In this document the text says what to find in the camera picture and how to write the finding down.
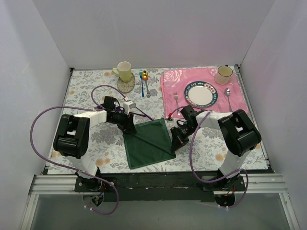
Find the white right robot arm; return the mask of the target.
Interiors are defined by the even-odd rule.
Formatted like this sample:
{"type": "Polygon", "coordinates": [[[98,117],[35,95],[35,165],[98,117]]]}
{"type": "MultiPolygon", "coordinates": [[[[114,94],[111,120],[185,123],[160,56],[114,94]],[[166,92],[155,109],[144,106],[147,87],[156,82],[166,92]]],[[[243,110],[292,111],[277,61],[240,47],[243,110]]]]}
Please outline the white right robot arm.
{"type": "Polygon", "coordinates": [[[252,123],[246,112],[238,109],[229,113],[218,113],[211,111],[195,111],[191,105],[185,106],[181,114],[186,120],[184,124],[171,128],[172,145],[171,151],[175,152],[189,142],[189,136],[195,139],[200,128],[213,128],[220,130],[225,144],[227,154],[223,164],[217,170],[216,176],[210,180],[201,179],[192,165],[192,147],[190,145],[189,162],[192,173],[197,180],[207,184],[209,188],[228,190],[234,186],[239,177],[241,166],[246,157],[261,142],[261,135],[252,123]]]}

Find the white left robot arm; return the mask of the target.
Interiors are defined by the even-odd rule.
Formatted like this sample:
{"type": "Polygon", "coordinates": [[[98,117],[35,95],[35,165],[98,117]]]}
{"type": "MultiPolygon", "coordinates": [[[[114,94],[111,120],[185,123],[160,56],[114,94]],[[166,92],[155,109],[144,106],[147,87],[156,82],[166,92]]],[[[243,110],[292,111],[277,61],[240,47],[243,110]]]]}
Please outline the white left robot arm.
{"type": "Polygon", "coordinates": [[[117,102],[116,98],[107,96],[102,104],[89,112],[62,115],[53,142],[54,150],[71,161],[81,183],[93,192],[98,191],[103,182],[98,177],[98,166],[90,160],[87,153],[90,129],[102,123],[112,123],[123,133],[136,134],[134,115],[130,112],[136,107],[135,102],[126,101],[122,106],[116,106],[117,102]]]}

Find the dark green cloth napkin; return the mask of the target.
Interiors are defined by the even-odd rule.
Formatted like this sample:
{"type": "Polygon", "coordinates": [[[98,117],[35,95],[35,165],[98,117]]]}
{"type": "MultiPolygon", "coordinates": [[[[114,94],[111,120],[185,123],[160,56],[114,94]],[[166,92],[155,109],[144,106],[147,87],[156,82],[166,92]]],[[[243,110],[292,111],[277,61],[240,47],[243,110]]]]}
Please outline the dark green cloth napkin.
{"type": "Polygon", "coordinates": [[[171,138],[165,120],[157,119],[135,125],[135,134],[123,134],[127,162],[130,169],[171,160],[171,138]]]}

